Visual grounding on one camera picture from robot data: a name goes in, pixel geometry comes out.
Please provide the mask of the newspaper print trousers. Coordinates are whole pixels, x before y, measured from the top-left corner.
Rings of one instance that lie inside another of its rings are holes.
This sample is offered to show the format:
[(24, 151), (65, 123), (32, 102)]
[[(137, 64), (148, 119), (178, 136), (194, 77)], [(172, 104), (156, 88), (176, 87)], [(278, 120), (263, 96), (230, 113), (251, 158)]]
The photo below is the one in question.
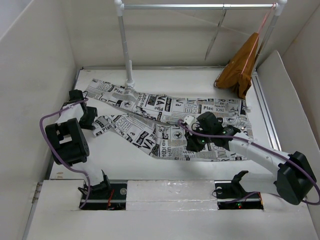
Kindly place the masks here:
[(201, 162), (245, 160), (244, 156), (214, 143), (205, 144), (200, 152), (188, 150), (185, 130), (178, 125), (178, 120), (187, 116), (197, 118), (211, 112), (224, 127), (234, 126), (251, 138), (253, 131), (245, 100), (149, 94), (99, 79), (92, 79), (85, 91), (89, 98), (124, 111), (122, 114), (99, 116), (93, 123), (95, 136), (113, 129), (155, 159)]

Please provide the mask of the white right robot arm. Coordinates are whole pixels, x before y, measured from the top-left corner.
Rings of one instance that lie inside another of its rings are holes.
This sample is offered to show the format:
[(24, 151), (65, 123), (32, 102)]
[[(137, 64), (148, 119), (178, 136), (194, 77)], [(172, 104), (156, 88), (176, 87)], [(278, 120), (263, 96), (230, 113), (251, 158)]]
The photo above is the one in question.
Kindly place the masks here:
[(215, 181), (216, 197), (226, 199), (229, 204), (258, 193), (280, 197), (292, 205), (308, 204), (305, 198), (311, 189), (320, 190), (315, 174), (301, 152), (290, 154), (262, 146), (241, 129), (222, 125), (212, 112), (198, 117), (187, 115), (178, 120), (178, 125), (185, 130), (188, 151), (198, 153), (204, 150), (205, 145), (214, 144), (268, 170), (268, 174), (260, 176), (242, 170), (231, 180)]

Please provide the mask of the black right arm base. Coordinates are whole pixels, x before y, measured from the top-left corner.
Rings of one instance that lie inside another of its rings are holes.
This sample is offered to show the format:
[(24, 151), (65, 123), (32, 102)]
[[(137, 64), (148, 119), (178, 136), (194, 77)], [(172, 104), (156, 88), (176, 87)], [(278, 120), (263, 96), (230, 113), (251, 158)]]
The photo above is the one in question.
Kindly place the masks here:
[(217, 199), (218, 210), (263, 210), (261, 194), (246, 191), (241, 180), (249, 173), (242, 170), (231, 180), (215, 180), (215, 189), (211, 193)]

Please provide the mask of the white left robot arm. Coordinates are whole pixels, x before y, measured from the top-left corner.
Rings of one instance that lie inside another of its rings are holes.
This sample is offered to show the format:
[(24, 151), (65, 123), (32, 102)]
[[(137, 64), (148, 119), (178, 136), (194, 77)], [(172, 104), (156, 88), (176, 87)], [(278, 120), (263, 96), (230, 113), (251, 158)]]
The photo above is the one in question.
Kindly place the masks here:
[(50, 143), (53, 159), (74, 173), (87, 178), (89, 185), (100, 198), (111, 194), (111, 185), (103, 170), (88, 160), (89, 144), (83, 130), (95, 130), (94, 120), (98, 116), (95, 107), (87, 106), (87, 98), (81, 90), (69, 91), (69, 100), (57, 113), (58, 120), (43, 127), (45, 140)]

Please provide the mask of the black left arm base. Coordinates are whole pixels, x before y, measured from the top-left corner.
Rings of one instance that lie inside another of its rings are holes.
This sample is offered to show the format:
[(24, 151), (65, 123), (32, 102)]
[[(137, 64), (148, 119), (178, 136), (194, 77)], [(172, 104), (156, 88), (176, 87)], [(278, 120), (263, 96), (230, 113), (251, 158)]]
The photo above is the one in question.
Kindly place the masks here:
[(81, 208), (86, 211), (122, 211), (126, 209), (127, 181), (112, 180), (110, 188), (98, 189), (92, 187), (85, 205)]

